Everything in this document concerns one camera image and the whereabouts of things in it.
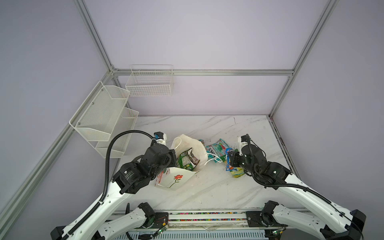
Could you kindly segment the brown chocolate bar wrapper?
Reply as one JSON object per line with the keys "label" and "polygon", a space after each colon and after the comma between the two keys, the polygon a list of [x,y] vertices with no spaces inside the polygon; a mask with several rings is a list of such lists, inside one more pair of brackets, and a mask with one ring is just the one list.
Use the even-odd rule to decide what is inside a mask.
{"label": "brown chocolate bar wrapper", "polygon": [[189,157],[189,160],[190,160],[192,166],[195,168],[200,163],[200,160],[194,155],[193,148],[190,148],[187,151],[187,154],[188,154],[188,157]]}

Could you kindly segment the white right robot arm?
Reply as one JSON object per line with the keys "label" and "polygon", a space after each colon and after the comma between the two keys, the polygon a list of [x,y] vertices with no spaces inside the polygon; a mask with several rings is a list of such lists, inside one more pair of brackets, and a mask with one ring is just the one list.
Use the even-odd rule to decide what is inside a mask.
{"label": "white right robot arm", "polygon": [[268,201],[257,217],[249,217],[264,227],[289,226],[320,240],[362,240],[366,215],[359,210],[348,210],[310,188],[288,168],[268,162],[264,151],[250,143],[241,143],[241,150],[226,150],[230,167],[242,168],[246,175],[264,188],[274,189],[294,199],[310,214],[304,214]]}

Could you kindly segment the green Fox's Spring Tea bag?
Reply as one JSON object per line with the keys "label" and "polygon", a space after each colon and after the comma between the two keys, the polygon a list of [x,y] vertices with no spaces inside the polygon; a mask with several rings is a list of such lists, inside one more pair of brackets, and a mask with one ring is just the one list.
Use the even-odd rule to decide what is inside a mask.
{"label": "green Fox's Spring Tea bag", "polygon": [[194,167],[192,166],[187,151],[183,152],[177,159],[177,167],[189,171],[193,171]]}

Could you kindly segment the white flowered paper bag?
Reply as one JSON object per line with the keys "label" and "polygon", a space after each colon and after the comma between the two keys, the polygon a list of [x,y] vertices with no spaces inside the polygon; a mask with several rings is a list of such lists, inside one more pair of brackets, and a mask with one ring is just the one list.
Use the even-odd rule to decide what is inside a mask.
{"label": "white flowered paper bag", "polygon": [[167,167],[157,176],[156,188],[178,190],[208,162],[223,162],[217,154],[208,152],[203,142],[184,134],[173,140],[171,149],[176,152],[175,166]]}

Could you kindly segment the blue M&M's packet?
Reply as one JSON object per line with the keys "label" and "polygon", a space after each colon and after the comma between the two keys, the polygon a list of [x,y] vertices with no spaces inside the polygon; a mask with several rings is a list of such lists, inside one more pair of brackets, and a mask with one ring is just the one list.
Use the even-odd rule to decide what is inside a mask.
{"label": "blue M&M's packet", "polygon": [[233,152],[233,149],[232,148],[226,148],[226,171],[231,171],[231,169],[233,169],[233,167],[231,166],[231,155],[232,155],[232,152]]}

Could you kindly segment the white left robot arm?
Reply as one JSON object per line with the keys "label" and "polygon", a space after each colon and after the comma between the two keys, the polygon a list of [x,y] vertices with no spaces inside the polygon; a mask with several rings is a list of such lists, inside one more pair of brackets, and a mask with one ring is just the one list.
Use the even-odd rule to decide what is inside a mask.
{"label": "white left robot arm", "polygon": [[149,203],[139,206],[113,221],[108,218],[121,205],[128,203],[141,188],[167,167],[176,163],[175,150],[155,143],[144,155],[124,164],[113,179],[107,183],[100,198],[84,213],[67,226],[56,227],[51,231],[53,240],[111,240],[132,229],[150,227],[155,211]]}

